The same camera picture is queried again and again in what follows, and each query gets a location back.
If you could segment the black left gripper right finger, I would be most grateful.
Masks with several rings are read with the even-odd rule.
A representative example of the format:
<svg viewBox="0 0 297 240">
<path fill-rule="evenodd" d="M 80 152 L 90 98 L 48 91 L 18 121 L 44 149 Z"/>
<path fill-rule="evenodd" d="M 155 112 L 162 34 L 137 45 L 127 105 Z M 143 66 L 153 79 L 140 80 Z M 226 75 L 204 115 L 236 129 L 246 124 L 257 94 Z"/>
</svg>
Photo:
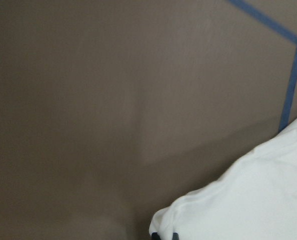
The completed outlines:
<svg viewBox="0 0 297 240">
<path fill-rule="evenodd" d="M 172 235 L 172 240 L 179 240 L 179 235 L 178 233 L 174 232 Z"/>
</svg>

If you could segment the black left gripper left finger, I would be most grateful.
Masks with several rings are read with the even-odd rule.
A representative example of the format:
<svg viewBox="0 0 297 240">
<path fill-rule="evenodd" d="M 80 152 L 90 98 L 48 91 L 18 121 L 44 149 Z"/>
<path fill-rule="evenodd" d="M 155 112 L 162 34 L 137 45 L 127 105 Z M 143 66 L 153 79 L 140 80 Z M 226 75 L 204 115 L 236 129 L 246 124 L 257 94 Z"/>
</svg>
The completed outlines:
<svg viewBox="0 0 297 240">
<path fill-rule="evenodd" d="M 157 232 L 153 232 L 151 234 L 151 240 L 159 240 L 159 234 Z"/>
</svg>

